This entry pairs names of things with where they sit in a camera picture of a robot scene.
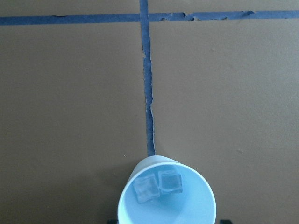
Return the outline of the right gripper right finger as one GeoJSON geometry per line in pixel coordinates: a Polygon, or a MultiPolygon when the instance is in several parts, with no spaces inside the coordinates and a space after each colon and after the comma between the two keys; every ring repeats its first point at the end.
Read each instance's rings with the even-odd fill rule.
{"type": "Polygon", "coordinates": [[[220,224],[231,224],[231,220],[229,220],[229,219],[222,219],[222,220],[220,220],[220,224]]]}

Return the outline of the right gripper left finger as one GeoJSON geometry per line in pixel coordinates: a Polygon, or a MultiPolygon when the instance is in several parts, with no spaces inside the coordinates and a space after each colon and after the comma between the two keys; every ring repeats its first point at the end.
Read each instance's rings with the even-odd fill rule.
{"type": "Polygon", "coordinates": [[[110,219],[110,220],[107,221],[107,224],[118,224],[118,220],[110,219]]]}

